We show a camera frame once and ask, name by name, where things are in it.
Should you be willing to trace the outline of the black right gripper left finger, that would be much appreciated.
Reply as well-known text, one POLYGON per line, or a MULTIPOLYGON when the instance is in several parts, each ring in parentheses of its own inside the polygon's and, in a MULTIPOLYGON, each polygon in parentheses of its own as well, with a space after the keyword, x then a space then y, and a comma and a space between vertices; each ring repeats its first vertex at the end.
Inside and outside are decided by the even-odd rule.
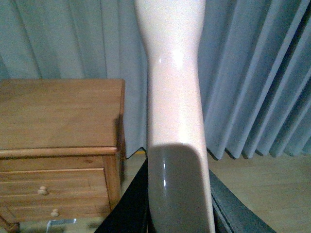
POLYGON ((145 159, 119 203, 95 232, 145 233, 148 216, 148 160, 145 159))

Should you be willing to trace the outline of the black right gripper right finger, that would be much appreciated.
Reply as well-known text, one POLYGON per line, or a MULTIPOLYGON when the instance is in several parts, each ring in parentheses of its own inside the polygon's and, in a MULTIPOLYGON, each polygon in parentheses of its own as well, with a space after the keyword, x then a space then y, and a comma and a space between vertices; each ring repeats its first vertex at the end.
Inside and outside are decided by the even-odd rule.
POLYGON ((275 230, 246 207, 229 188, 209 172, 215 232, 274 233, 275 230))

